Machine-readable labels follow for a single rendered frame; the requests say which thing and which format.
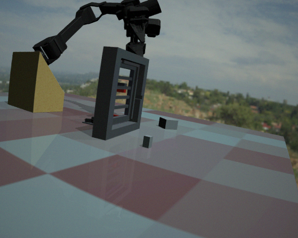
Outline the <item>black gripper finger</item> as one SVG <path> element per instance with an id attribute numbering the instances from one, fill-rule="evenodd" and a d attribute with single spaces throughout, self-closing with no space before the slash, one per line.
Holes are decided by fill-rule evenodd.
<path id="1" fill-rule="evenodd" d="M 129 29 L 134 33 L 137 39 L 145 42 L 145 28 L 148 26 L 149 19 L 132 19 L 129 20 Z"/>
<path id="2" fill-rule="evenodd" d="M 143 51 L 146 49 L 145 44 L 128 45 L 128 51 L 143 57 Z"/>

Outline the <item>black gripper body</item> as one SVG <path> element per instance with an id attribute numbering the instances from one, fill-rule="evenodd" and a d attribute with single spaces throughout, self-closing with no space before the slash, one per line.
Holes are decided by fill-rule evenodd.
<path id="1" fill-rule="evenodd" d="M 124 29 L 127 30 L 126 37 L 131 37 L 131 41 L 126 45 L 126 50 L 128 50 L 128 45 L 136 45 L 136 44 L 144 44 L 138 42 L 137 37 L 134 33 L 129 29 L 129 20 L 132 19 L 144 19 L 149 18 L 149 9 L 145 6 L 139 7 L 130 7 L 127 10 L 127 16 L 124 18 Z"/>

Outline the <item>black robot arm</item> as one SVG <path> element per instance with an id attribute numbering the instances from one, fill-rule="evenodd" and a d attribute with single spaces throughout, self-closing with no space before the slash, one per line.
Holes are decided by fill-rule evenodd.
<path id="1" fill-rule="evenodd" d="M 99 7 L 102 14 L 96 18 L 90 6 Z M 145 6 L 149 9 L 149 17 L 161 13 L 161 8 L 157 0 L 147 0 L 142 3 L 140 3 L 139 0 L 123 0 L 121 3 L 112 3 L 106 1 L 101 3 L 90 2 L 80 7 L 80 9 L 76 12 L 75 19 L 70 22 L 60 33 L 37 43 L 33 46 L 33 49 L 35 52 L 40 52 L 47 65 L 50 65 L 67 49 L 66 42 L 83 25 L 96 22 L 105 14 L 115 14 L 119 20 L 124 20 L 125 16 L 127 16 L 127 10 L 130 7 L 139 6 Z M 145 28 L 145 34 L 147 34 L 148 37 L 156 37 L 160 34 L 160 28 L 161 24 L 159 19 L 149 18 L 148 26 Z"/>

